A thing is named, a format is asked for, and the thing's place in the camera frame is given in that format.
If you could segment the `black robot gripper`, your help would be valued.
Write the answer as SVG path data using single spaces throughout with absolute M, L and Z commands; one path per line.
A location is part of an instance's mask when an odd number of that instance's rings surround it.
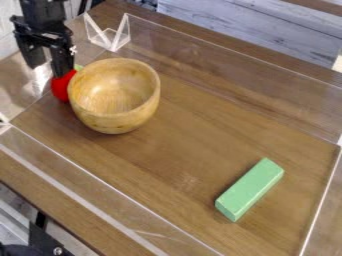
M 46 63 L 43 47 L 50 48 L 54 76 L 63 77 L 74 69 L 75 63 L 73 31 L 65 24 L 66 15 L 14 15 L 10 21 L 14 23 L 14 35 L 30 68 L 35 69 Z

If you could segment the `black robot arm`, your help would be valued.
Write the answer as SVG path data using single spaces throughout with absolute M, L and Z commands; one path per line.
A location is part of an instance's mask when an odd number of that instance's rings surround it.
M 31 69 L 46 63 L 51 54 L 54 76 L 62 78 L 74 68 L 73 30 L 66 26 L 66 0 L 19 0 L 23 15 L 13 15 L 14 36 Z

